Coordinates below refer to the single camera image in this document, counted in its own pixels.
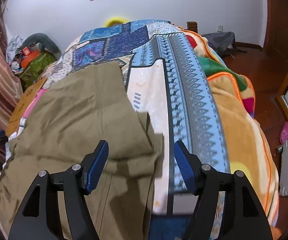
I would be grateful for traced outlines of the olive green pants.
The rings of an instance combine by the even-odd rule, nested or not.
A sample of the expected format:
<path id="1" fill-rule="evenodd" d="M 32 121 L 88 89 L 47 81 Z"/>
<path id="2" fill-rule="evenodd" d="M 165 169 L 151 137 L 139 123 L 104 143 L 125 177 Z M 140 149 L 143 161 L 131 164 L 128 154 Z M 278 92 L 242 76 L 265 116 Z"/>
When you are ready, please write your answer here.
<path id="1" fill-rule="evenodd" d="M 0 176 L 0 225 L 9 233 L 39 171 L 62 172 L 100 140 L 109 156 L 85 200 L 100 239 L 147 239 L 156 161 L 163 136 L 128 100 L 118 62 L 95 64 L 52 85 L 33 107 Z"/>

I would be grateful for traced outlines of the orange fleece blanket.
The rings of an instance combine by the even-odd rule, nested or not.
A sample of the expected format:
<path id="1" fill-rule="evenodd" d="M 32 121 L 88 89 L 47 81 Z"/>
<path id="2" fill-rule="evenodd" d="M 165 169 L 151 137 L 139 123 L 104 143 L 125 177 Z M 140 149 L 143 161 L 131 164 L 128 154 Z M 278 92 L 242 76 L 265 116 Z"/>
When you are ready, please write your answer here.
<path id="1" fill-rule="evenodd" d="M 206 74 L 224 128 L 230 170 L 242 170 L 257 193 L 271 226 L 273 238 L 279 215 L 279 175 L 268 141 L 254 118 L 255 91 L 244 75 L 230 70 L 209 47 L 206 38 L 183 30 Z"/>

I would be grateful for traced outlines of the pink croc shoe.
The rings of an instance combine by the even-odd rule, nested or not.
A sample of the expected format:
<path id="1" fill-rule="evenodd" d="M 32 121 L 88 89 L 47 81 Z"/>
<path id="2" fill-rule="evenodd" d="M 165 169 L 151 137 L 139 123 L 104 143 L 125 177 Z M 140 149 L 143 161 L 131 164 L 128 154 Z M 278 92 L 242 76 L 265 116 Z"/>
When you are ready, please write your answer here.
<path id="1" fill-rule="evenodd" d="M 288 140 L 288 122 L 285 122 L 283 128 L 280 132 L 279 140 L 281 145 L 283 145 Z"/>

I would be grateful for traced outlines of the green storage bag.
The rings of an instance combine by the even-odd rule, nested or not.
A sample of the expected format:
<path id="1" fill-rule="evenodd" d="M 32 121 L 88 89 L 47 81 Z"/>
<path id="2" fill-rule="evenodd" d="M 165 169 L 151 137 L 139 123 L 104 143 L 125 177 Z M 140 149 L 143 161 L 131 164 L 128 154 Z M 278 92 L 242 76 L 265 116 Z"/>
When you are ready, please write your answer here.
<path id="1" fill-rule="evenodd" d="M 47 51 L 42 51 L 33 59 L 19 75 L 24 90 L 33 85 L 45 68 L 56 61 L 56 58 Z"/>

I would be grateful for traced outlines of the blue patchwork bedspread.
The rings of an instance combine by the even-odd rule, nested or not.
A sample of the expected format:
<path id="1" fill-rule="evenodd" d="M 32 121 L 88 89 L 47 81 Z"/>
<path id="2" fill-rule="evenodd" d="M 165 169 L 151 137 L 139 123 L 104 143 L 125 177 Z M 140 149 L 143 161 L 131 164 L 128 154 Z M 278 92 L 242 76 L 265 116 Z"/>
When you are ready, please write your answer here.
<path id="1" fill-rule="evenodd" d="M 33 107 L 52 85 L 87 66 L 111 61 L 119 64 L 133 110 L 148 113 L 153 131 L 163 136 L 163 150 L 153 177 L 147 239 L 180 239 L 196 197 L 186 193 L 174 158 L 174 143 L 183 141 L 203 163 L 219 171 L 229 172 L 230 164 L 206 74 L 179 28 L 163 20 L 141 20 L 87 31 L 49 65 L 44 73 L 47 81 L 24 114 L 17 136 L 24 130 Z"/>

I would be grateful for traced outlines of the grey plush pillow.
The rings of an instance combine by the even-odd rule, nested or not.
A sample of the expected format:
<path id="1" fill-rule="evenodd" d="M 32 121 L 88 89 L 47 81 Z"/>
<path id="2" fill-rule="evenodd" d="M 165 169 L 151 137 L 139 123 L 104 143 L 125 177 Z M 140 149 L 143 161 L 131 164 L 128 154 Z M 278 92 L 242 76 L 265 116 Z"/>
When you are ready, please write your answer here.
<path id="1" fill-rule="evenodd" d="M 30 35 L 21 45 L 21 50 L 25 47 L 33 47 L 36 44 L 41 44 L 42 48 L 50 53 L 58 53 L 57 45 L 44 33 L 35 33 Z"/>

